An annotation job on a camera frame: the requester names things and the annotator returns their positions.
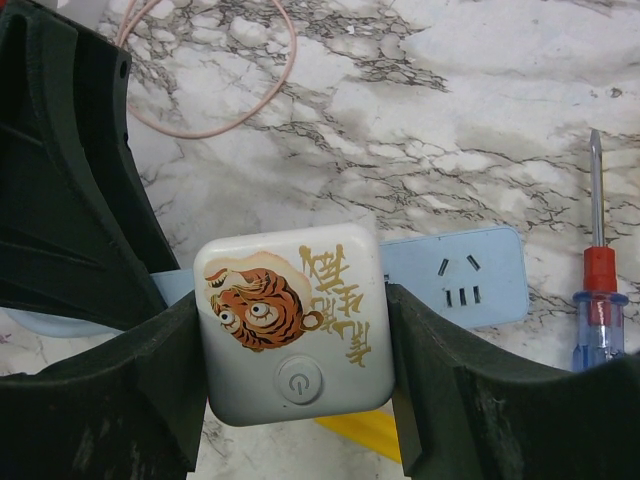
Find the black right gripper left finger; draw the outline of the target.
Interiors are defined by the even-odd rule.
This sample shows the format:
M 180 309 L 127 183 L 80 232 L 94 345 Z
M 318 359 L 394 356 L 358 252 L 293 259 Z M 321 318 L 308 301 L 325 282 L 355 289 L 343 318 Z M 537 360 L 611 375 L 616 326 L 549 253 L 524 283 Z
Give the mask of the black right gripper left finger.
M 195 296 L 41 372 L 1 379 L 4 479 L 183 479 L 207 398 Z

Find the white tiger cube socket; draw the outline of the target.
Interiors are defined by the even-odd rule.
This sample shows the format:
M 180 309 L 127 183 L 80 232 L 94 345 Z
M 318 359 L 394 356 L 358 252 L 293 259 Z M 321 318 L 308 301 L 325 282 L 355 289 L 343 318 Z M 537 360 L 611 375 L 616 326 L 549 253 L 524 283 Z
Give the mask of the white tiger cube socket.
M 208 400 L 234 427 L 375 410 L 395 385 L 379 243 L 353 223 L 213 240 L 193 263 Z

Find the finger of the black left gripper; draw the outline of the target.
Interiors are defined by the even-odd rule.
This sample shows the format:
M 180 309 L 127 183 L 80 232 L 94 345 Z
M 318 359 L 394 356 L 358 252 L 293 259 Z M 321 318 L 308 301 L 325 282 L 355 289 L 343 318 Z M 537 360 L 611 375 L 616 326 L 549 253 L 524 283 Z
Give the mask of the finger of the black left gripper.
M 32 1 L 1 11 L 1 303 L 128 330 L 177 260 L 128 145 L 131 58 Z

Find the light blue power strip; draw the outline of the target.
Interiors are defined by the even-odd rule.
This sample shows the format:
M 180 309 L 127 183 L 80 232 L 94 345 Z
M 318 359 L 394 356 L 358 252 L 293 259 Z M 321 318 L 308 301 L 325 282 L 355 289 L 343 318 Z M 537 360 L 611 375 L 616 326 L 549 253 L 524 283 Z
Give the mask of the light blue power strip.
M 529 299 L 524 255 L 518 233 L 492 227 L 391 241 L 381 244 L 387 283 L 402 285 L 438 315 L 463 328 L 495 326 L 521 320 Z M 191 270 L 152 274 L 168 306 L 179 301 L 194 283 Z M 327 322 L 321 331 L 345 338 L 351 323 L 336 317 L 337 294 L 318 298 Z M 115 327 L 104 323 L 1 305 L 22 327 L 39 335 L 79 338 L 106 333 L 117 335 L 141 322 Z

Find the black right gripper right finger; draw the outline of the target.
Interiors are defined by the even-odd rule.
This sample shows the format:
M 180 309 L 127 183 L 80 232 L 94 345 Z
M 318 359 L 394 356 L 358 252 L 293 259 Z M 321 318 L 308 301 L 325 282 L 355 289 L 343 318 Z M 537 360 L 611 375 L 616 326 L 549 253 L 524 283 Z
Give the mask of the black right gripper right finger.
M 571 373 L 481 339 L 402 286 L 386 295 L 408 477 L 638 477 L 637 356 Z

